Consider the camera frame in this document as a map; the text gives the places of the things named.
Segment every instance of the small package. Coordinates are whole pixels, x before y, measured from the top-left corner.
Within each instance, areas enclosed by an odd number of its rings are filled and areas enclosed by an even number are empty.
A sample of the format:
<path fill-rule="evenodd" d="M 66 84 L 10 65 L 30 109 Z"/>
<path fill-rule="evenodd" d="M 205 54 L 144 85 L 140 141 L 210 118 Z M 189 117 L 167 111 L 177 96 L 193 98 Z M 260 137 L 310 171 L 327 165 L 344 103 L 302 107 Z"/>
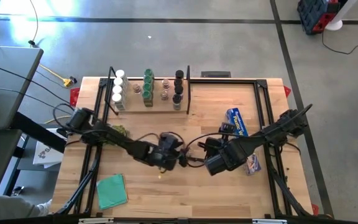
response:
<path fill-rule="evenodd" d="M 230 124 L 236 126 L 234 134 L 248 136 L 246 126 L 241 118 L 241 114 L 238 108 L 228 109 L 226 111 L 226 118 Z"/>
<path fill-rule="evenodd" d="M 253 153 L 248 157 L 247 162 L 244 164 L 244 167 L 247 175 L 252 175 L 262 169 L 260 167 L 258 157 L 256 156 L 255 153 Z"/>

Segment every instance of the table leg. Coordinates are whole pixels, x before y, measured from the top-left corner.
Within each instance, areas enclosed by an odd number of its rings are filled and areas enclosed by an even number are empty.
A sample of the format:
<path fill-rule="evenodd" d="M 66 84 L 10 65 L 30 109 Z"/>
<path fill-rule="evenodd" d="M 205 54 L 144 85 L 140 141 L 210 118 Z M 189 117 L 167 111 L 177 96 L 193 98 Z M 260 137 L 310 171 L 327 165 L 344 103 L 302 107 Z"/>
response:
<path fill-rule="evenodd" d="M 65 152 L 66 141 L 64 139 L 46 130 L 20 112 L 16 112 L 11 128 L 22 130 L 32 138 L 44 143 L 46 146 L 56 149 L 58 152 Z"/>

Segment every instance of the blue box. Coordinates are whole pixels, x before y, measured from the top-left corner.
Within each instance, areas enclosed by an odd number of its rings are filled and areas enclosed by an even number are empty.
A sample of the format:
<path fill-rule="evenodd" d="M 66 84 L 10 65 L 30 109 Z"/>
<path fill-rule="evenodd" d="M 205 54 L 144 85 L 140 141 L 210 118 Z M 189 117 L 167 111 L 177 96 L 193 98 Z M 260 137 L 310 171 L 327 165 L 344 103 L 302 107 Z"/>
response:
<path fill-rule="evenodd" d="M 235 134 L 248 136 L 246 126 L 241 118 L 241 114 L 238 108 L 228 109 L 226 111 L 226 118 L 230 124 L 236 126 L 234 131 Z"/>

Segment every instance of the teal towel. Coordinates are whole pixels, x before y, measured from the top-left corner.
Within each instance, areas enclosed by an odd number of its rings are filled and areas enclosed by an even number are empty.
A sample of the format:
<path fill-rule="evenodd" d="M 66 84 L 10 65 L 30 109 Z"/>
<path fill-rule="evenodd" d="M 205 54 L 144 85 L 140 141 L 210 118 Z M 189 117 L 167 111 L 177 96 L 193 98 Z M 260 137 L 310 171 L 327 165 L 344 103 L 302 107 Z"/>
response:
<path fill-rule="evenodd" d="M 127 202 L 124 176 L 116 174 L 96 183 L 99 197 L 99 208 L 111 208 Z"/>

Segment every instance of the yellow cable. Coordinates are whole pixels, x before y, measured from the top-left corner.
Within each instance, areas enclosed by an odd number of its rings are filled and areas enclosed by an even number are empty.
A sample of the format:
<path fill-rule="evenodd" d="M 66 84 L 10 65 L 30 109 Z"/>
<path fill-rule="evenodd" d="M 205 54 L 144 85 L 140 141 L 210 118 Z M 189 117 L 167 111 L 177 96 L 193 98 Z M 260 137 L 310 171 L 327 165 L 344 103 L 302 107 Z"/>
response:
<path fill-rule="evenodd" d="M 43 66 L 43 65 L 41 65 L 41 64 L 40 64 L 40 67 L 43 68 L 43 69 L 45 69 L 46 71 L 50 72 L 52 75 L 55 75 L 56 77 L 60 78 L 61 80 L 63 80 L 63 81 L 66 80 L 66 78 L 62 78 L 62 77 L 61 77 L 60 75 L 58 75 L 57 73 L 55 73 L 55 72 L 52 71 L 51 69 L 49 69 L 49 68 L 47 68 L 47 67 L 45 67 L 45 66 Z"/>
<path fill-rule="evenodd" d="M 57 117 L 56 119 L 69 118 L 69 117 L 71 117 L 71 116 L 70 115 L 60 116 L 60 117 Z M 49 123 L 54 122 L 54 121 L 55 121 L 55 119 L 51 119 L 51 120 L 45 122 L 44 124 L 49 124 Z"/>

